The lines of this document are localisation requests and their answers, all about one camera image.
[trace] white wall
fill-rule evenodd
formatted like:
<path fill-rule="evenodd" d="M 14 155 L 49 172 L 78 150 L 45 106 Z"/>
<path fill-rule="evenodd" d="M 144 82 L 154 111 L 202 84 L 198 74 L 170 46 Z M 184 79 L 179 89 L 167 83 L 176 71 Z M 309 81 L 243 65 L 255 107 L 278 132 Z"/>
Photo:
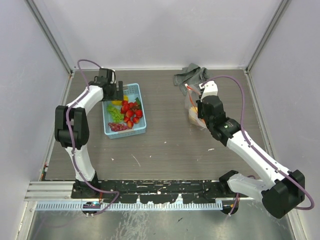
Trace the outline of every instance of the white wall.
<path fill-rule="evenodd" d="M 35 2 L 74 66 L 88 58 L 110 68 L 220 69 L 248 65 L 281 1 Z"/>
<path fill-rule="evenodd" d="M 315 240 L 320 236 L 319 12 L 318 0 L 292 1 L 252 70 L 275 155 L 304 173 L 314 197 L 315 208 L 299 215 Z"/>
<path fill-rule="evenodd" d="M 68 74 L 24 1 L 0 2 L 0 232 L 18 231 Z"/>

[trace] plastic basket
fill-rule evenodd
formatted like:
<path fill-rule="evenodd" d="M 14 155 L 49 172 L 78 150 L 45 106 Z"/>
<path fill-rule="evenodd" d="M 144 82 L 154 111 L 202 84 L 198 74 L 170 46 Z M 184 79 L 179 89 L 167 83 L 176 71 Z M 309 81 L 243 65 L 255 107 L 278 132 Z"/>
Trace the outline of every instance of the plastic basket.
<path fill-rule="evenodd" d="M 102 112 L 103 112 L 104 133 L 110 139 L 117 139 L 117 138 L 133 136 L 137 134 L 144 134 L 146 132 L 147 122 L 146 122 L 145 109 L 144 109 L 144 104 L 141 97 L 139 84 L 132 83 L 132 84 L 123 85 L 123 94 L 128 96 L 129 102 L 135 102 L 136 98 L 139 98 L 141 102 L 141 110 L 143 112 L 143 117 L 140 118 L 140 121 L 138 124 L 133 125 L 132 129 L 123 130 L 123 131 L 111 131 L 111 128 L 108 126 L 108 123 L 112 122 L 112 117 L 111 115 L 109 115 L 107 111 L 107 107 L 109 104 L 112 104 L 112 103 L 111 101 L 103 101 Z"/>

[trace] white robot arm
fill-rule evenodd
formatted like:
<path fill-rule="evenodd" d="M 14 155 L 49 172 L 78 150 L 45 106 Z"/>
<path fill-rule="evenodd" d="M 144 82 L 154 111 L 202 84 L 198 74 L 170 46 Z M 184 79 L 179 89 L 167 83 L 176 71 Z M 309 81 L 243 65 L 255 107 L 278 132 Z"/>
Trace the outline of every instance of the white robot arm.
<path fill-rule="evenodd" d="M 255 180 L 237 171 L 229 171 L 219 178 L 222 191 L 254 198 L 262 202 L 274 217 L 282 218 L 305 199 L 305 194 L 287 178 L 293 179 L 304 188 L 304 175 L 299 170 L 291 172 L 276 162 L 250 138 L 246 131 L 242 131 L 237 121 L 226 117 L 214 81 L 209 81 L 203 86 L 201 84 L 200 90 L 200 100 L 197 101 L 198 118 L 204 119 L 213 138 L 238 154 L 261 177 L 261 180 Z"/>
<path fill-rule="evenodd" d="M 66 113 L 69 106 L 75 104 L 70 111 L 69 118 L 73 120 L 73 136 L 75 140 L 74 157 L 76 166 L 75 179 L 78 185 L 84 185 L 84 179 L 80 176 L 77 168 L 81 171 L 85 180 L 98 188 L 98 177 L 95 169 L 92 167 L 87 142 L 89 139 L 89 127 L 87 114 L 100 101 L 123 100 L 123 82 L 116 82 L 115 71 L 106 68 L 100 68 L 95 81 L 89 83 L 89 89 L 85 89 L 73 102 L 67 106 L 58 106 L 55 110 L 55 128 L 54 137 L 61 143 L 62 147 L 68 152 L 71 161 L 73 160 L 72 142 L 68 126 L 66 124 Z"/>

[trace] towel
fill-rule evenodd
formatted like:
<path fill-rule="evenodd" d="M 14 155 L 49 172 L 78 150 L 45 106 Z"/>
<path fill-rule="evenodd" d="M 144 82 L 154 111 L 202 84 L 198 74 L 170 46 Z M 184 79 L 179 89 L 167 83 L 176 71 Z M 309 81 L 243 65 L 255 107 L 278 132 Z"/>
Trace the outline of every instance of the towel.
<path fill-rule="evenodd" d="M 200 67 L 197 64 L 191 63 L 188 67 L 182 68 L 182 72 L 173 76 L 173 84 L 180 86 L 183 95 L 187 95 L 185 84 L 198 86 L 200 83 L 210 79 L 208 69 Z"/>

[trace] plastic bag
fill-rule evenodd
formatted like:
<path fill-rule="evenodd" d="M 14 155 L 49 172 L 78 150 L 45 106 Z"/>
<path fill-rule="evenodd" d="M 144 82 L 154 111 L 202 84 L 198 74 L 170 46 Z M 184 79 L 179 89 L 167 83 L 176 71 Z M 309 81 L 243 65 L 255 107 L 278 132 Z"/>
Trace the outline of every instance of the plastic bag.
<path fill-rule="evenodd" d="M 184 99 L 184 108 L 188 110 L 190 123 L 201 128 L 207 128 L 205 121 L 198 118 L 198 107 L 196 101 L 199 99 L 200 92 L 194 85 L 185 84 L 187 94 Z"/>

